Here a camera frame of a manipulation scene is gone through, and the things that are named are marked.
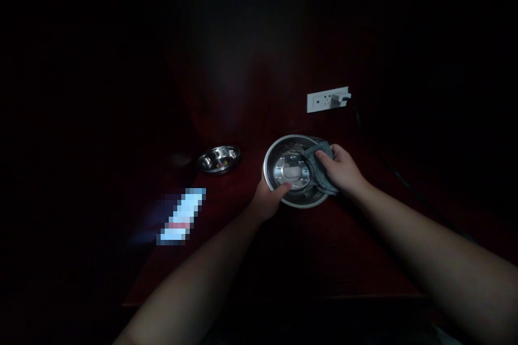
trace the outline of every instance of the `person's right hand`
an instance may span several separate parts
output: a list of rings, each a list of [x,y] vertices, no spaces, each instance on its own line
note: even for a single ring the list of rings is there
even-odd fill
[[[331,149],[335,160],[332,160],[321,150],[315,152],[317,158],[328,171],[331,182],[346,195],[352,195],[367,187],[368,182],[358,170],[351,155],[337,144],[333,144]]]

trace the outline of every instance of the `person's left hand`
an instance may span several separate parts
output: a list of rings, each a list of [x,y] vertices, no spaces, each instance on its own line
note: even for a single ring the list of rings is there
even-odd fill
[[[280,185],[274,191],[271,191],[266,181],[264,174],[261,173],[261,181],[257,185],[254,198],[248,205],[248,210],[254,214],[255,217],[261,221],[270,219],[281,203],[282,198],[291,190],[291,183],[286,182]]]

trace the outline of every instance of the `finger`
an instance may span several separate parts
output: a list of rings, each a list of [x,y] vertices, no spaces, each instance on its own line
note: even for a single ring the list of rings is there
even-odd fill
[[[315,152],[315,155],[317,156],[318,160],[322,162],[326,170],[329,170],[333,164],[335,163],[333,159],[328,157],[328,155],[323,152],[322,150],[318,150]]]
[[[284,182],[282,185],[280,185],[277,189],[274,190],[273,195],[275,196],[275,198],[278,201],[280,201],[290,190],[291,190],[291,183]]]
[[[351,157],[349,153],[344,150],[341,146],[337,144],[332,144],[331,149],[333,150],[333,154],[335,155],[335,161],[337,162],[343,162],[347,158]]]

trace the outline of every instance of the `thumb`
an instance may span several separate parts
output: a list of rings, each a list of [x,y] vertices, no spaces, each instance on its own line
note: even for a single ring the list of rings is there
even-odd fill
[[[273,191],[273,194],[275,198],[280,201],[282,198],[288,193],[288,191],[291,190],[291,183],[290,182],[284,182],[282,185],[280,185],[277,189]]]
[[[328,155],[322,150],[317,150],[315,155],[317,156],[318,160],[322,162],[326,170],[329,170],[335,163],[335,161],[328,157]]]

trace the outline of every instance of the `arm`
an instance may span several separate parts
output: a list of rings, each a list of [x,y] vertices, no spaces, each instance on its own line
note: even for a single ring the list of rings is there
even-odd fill
[[[436,303],[483,343],[518,342],[518,268],[376,189],[337,144],[318,151],[329,178],[365,213]]]
[[[263,177],[250,205],[160,284],[114,344],[199,343],[216,319],[255,233],[289,190],[287,183],[270,191]]]

